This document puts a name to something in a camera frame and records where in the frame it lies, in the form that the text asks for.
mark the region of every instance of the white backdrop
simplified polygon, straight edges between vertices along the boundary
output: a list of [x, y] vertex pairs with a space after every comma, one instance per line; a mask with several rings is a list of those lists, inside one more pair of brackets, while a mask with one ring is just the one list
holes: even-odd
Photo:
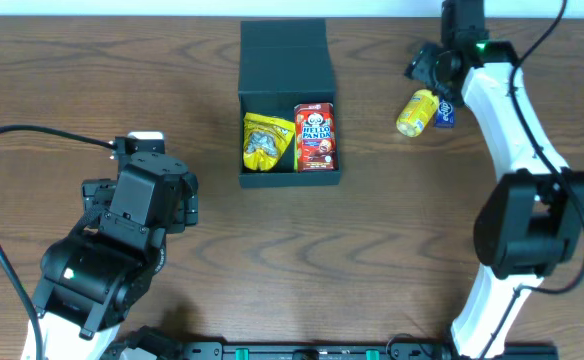
[[[440, 15], [442, 0], [0, 0], [0, 15]], [[490, 17], [554, 17], [560, 0], [485, 0]], [[571, 0], [566, 17], [584, 18], [584, 0]]]

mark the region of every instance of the wooden tabletop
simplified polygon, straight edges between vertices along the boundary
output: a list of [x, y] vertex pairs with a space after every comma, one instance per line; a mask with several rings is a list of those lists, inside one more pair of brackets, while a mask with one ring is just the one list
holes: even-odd
[[[168, 154], [200, 183], [200, 223], [170, 236], [168, 264], [121, 335], [142, 325], [177, 339], [374, 342], [399, 332], [441, 338], [478, 260], [472, 226], [495, 186], [473, 115], [453, 130], [399, 134], [421, 85], [403, 77], [438, 41], [438, 19], [328, 20], [344, 168], [334, 187], [242, 190], [237, 172], [239, 19], [0, 18], [0, 126], [37, 124], [110, 140], [167, 135]], [[548, 20], [490, 20], [522, 52]], [[564, 21], [525, 65], [544, 129], [584, 169], [584, 21]], [[55, 137], [0, 138], [0, 241], [32, 293], [39, 261], [81, 216], [84, 179], [116, 164]], [[565, 284], [582, 246], [546, 280]], [[0, 267], [0, 359], [16, 359], [27, 318]], [[553, 341], [584, 359], [584, 285], [532, 295], [509, 340]]]

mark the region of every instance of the open box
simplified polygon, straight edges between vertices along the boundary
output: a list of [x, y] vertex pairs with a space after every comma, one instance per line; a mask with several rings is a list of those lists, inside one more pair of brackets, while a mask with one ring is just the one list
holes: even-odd
[[325, 35], [325, 20], [244, 21], [241, 23], [241, 158], [243, 188], [336, 185], [341, 179], [339, 116], [335, 118], [337, 170], [295, 172], [295, 144], [268, 172], [243, 166], [243, 118], [246, 112], [294, 120], [299, 104], [334, 102], [336, 85]]

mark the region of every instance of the yellow snack bag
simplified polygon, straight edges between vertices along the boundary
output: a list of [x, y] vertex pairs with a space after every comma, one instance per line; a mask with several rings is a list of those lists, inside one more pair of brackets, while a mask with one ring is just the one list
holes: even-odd
[[269, 171], [294, 138], [294, 123], [246, 113], [243, 125], [243, 164], [248, 169]]

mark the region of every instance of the box flap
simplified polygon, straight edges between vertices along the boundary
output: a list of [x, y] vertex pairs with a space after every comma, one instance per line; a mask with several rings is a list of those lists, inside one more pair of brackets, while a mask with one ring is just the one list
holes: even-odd
[[325, 20], [241, 23], [239, 95], [334, 91]]

